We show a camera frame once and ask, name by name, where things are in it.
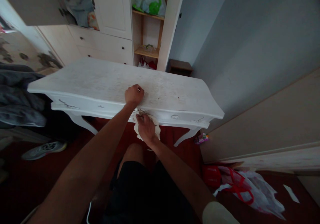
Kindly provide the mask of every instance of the black shorts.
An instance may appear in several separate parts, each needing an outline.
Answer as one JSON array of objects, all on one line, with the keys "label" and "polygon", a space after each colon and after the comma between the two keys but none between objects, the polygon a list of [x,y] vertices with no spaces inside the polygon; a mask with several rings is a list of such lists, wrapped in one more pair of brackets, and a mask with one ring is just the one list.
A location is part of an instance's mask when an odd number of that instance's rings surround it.
[{"label": "black shorts", "polygon": [[194,223],[194,214],[160,161],[153,173],[139,162],[127,161],[102,223]]}]

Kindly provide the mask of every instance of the drawer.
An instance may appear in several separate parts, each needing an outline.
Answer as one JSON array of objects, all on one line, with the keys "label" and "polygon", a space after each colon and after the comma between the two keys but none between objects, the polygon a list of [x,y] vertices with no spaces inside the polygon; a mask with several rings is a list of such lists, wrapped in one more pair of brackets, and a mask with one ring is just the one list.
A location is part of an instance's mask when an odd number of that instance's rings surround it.
[{"label": "drawer", "polygon": [[[55,103],[55,110],[70,109],[87,113],[90,116],[99,116],[103,118],[114,117],[124,106],[120,103],[112,103],[102,100],[89,99],[85,97],[74,97],[66,95],[48,95]],[[208,128],[212,117],[202,114],[190,113],[185,111],[165,111],[165,110],[150,110],[148,108],[139,108],[139,110],[154,116],[159,123],[167,125],[193,125]]]},{"label": "drawer", "polygon": [[124,104],[110,103],[102,100],[89,99],[85,97],[74,97],[65,95],[48,95],[56,105],[64,108],[82,111],[105,112],[116,115],[123,108]]},{"label": "drawer", "polygon": [[69,26],[69,30],[77,46],[117,53],[132,53],[132,40],[110,36],[96,30]]},{"label": "drawer", "polygon": [[118,54],[109,51],[99,51],[92,48],[78,46],[80,54],[82,57],[93,57],[100,60],[117,62],[122,64],[127,64],[133,66],[132,54]]},{"label": "drawer", "polygon": [[96,56],[101,56],[98,59],[133,65],[132,40],[76,26],[69,26],[69,30],[78,47],[102,51],[104,54],[96,54]]}]

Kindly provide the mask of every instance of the wooden shelf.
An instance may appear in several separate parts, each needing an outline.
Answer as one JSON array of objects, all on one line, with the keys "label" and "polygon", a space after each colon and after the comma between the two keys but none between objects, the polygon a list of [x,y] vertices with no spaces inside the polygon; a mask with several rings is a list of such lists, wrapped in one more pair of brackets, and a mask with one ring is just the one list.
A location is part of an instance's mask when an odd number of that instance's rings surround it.
[{"label": "wooden shelf", "polygon": [[153,51],[146,51],[142,46],[140,46],[137,50],[134,51],[135,54],[143,55],[143,56],[149,56],[153,58],[159,58],[159,48],[156,48],[156,50]]},{"label": "wooden shelf", "polygon": [[137,13],[139,15],[143,15],[143,16],[149,16],[151,18],[155,18],[155,19],[159,19],[159,20],[162,20],[164,21],[164,17],[160,17],[160,16],[154,16],[154,15],[150,15],[148,13],[144,13],[144,12],[139,12],[139,11],[136,11],[136,10],[132,10],[133,13]]}]

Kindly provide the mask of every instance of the clothing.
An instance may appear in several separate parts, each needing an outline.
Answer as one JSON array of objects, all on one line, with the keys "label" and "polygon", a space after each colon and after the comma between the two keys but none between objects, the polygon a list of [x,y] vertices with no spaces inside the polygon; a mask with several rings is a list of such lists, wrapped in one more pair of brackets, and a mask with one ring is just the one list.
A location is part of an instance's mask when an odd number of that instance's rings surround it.
[{"label": "clothing", "polygon": [[67,10],[74,16],[78,26],[89,27],[88,14],[94,12],[91,0],[64,0]]},{"label": "clothing", "polygon": [[47,119],[41,114],[45,102],[26,90],[30,82],[44,76],[31,71],[27,66],[0,63],[1,124],[45,126]]},{"label": "clothing", "polygon": [[[191,205],[160,161],[152,173],[138,162],[127,161],[114,183],[101,224],[195,223],[194,216]],[[239,224],[218,202],[209,203],[202,218],[204,224]]]}]

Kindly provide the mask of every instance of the leg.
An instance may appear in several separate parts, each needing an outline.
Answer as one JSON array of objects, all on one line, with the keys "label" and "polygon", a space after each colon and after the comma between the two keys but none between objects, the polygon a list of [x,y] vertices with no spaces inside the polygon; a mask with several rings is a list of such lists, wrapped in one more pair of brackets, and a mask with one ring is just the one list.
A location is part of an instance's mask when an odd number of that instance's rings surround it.
[{"label": "leg", "polygon": [[126,153],[124,154],[123,159],[120,163],[117,179],[119,178],[119,174],[123,166],[123,163],[127,161],[139,162],[145,167],[143,160],[143,149],[140,144],[133,143],[127,148]]},{"label": "leg", "polygon": [[151,194],[152,178],[144,166],[143,149],[131,144],[120,163],[103,223],[154,223]]},{"label": "leg", "polygon": [[167,170],[158,161],[153,170],[156,208],[161,213],[159,223],[195,223],[194,212],[188,200],[174,183]]},{"label": "leg", "polygon": [[177,147],[180,144],[180,142],[182,142],[185,139],[188,139],[190,137],[193,137],[195,134],[197,134],[197,132],[200,129],[201,129],[201,127],[196,127],[195,129],[190,129],[190,131],[188,131],[186,134],[184,134],[182,137],[180,137],[173,146]]},{"label": "leg", "polygon": [[64,111],[64,112],[69,115],[69,117],[71,118],[71,120],[75,124],[77,124],[77,125],[85,128],[85,129],[91,131],[94,135],[98,133],[98,131],[93,126],[91,126],[91,124],[89,122],[84,120],[82,118],[82,116],[76,116],[75,114],[73,114],[72,112],[69,112],[69,111]]}]

